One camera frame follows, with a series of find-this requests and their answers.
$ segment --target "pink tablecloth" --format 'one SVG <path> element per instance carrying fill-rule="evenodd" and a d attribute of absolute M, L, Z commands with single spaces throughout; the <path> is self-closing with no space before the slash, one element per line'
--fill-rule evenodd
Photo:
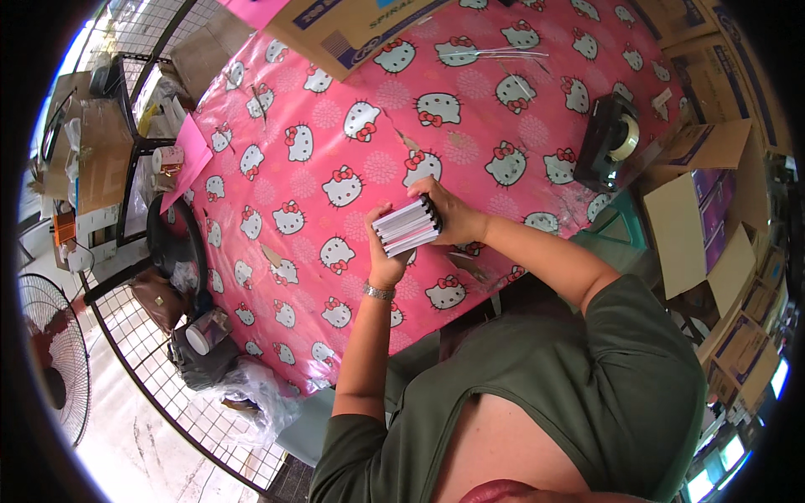
<path fill-rule="evenodd" d="M 303 394 L 334 383 L 369 273 L 363 216 L 405 200 L 421 176 L 562 237 L 588 226 L 608 202 L 572 182 L 589 102 L 613 89 L 630 98 L 640 151 L 682 96 L 635 19 L 605 0 L 460 0 L 344 83 L 267 35 L 250 39 L 200 103 L 196 122 L 214 156 L 185 194 L 205 229 L 210 290 L 234 316 L 238 344 Z M 548 56 L 472 54 L 534 45 Z M 650 99 L 666 88 L 672 97 L 656 113 Z M 461 249 L 490 280 L 457 270 L 448 249 L 421 247 L 398 285 L 390 353 L 522 273 L 477 243 Z"/>

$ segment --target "green shirt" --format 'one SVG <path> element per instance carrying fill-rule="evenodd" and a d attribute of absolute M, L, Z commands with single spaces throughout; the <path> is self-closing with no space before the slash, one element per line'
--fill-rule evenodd
<path fill-rule="evenodd" d="M 668 501 L 699 438 L 706 383 L 686 337 L 646 286 L 623 276 L 589 304 L 586 333 L 544 317 L 503 316 L 405 389 L 388 431 L 330 418 L 310 501 L 428 503 L 464 401 L 519 405 L 592 491 Z"/>

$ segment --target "pink sheet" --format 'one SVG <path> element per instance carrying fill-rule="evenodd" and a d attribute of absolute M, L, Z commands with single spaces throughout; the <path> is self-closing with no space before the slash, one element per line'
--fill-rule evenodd
<path fill-rule="evenodd" d="M 233 338 L 303 394 L 336 382 L 370 267 L 363 216 L 405 200 L 420 176 L 433 173 L 481 210 L 562 237 L 587 227 L 608 203 L 572 181 L 589 102 L 613 89 L 632 99 L 638 152 L 679 112 L 679 86 L 635 19 L 605 0 L 511 8 L 460 0 L 344 83 L 270 36 L 251 38 L 196 112 L 213 158 L 185 194 L 207 238 L 210 291 L 234 316 Z M 537 39 L 535 50 L 549 55 L 544 69 L 457 54 Z M 656 113 L 650 99 L 665 88 L 671 99 Z M 264 247 L 283 259 L 279 268 Z M 457 270 L 444 256 L 450 249 L 420 247 L 398 285 L 390 353 L 522 273 L 477 243 L 460 249 L 489 281 Z"/>

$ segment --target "wristwatch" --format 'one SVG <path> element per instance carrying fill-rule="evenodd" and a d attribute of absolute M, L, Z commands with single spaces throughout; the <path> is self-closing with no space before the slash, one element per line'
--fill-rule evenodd
<path fill-rule="evenodd" d="M 369 297 L 374 297 L 375 299 L 393 300 L 394 296 L 397 294 L 397 291 L 379 290 L 378 288 L 369 285 L 369 280 L 366 280 L 366 282 L 363 284 L 363 293 L 367 294 Z"/>

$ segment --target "stack of notebooks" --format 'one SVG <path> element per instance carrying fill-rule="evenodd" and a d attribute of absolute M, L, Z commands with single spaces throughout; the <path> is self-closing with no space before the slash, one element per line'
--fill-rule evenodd
<path fill-rule="evenodd" d="M 391 258 L 436 239 L 442 230 L 442 220 L 431 198 L 422 194 L 414 202 L 372 222 L 372 229 Z"/>

